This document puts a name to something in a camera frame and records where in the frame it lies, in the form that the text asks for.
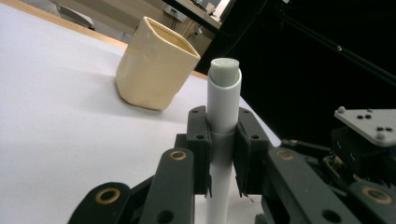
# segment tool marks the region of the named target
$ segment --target white table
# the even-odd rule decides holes
[[[67,223],[91,189],[139,184],[206,104],[206,81],[190,76],[162,112],[128,105],[115,84],[124,49],[1,3],[0,40],[2,224]],[[229,223],[254,223],[261,196],[251,197],[232,182]],[[195,208],[204,223],[203,196]]]

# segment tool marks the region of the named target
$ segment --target pvc pipe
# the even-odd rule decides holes
[[[209,172],[212,197],[206,197],[206,224],[225,224],[242,82],[239,62],[230,58],[215,59],[208,76],[206,121],[212,138]]]

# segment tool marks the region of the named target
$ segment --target ceramic cup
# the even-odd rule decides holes
[[[200,58],[183,36],[143,17],[117,68],[120,96],[131,105],[164,110]]]

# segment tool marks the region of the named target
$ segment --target dark background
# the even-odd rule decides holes
[[[283,139],[331,146],[334,117],[346,109],[396,108],[396,88],[339,52],[283,22],[276,13],[396,74],[396,4],[385,0],[233,1],[221,30],[198,63],[240,62],[242,97]]]

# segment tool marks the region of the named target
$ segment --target floor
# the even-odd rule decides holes
[[[82,26],[94,29],[94,31],[101,33],[103,35],[110,36],[114,39],[122,41],[124,43],[129,43],[132,36],[130,34],[126,34],[123,31],[117,30],[113,27],[110,27],[100,21],[93,20],[92,18],[85,16],[75,10],[72,10],[67,7],[58,6],[50,0],[20,0],[26,4],[29,4],[33,7],[38,7],[44,11],[47,11],[55,16],[62,17],[66,20],[75,22]]]

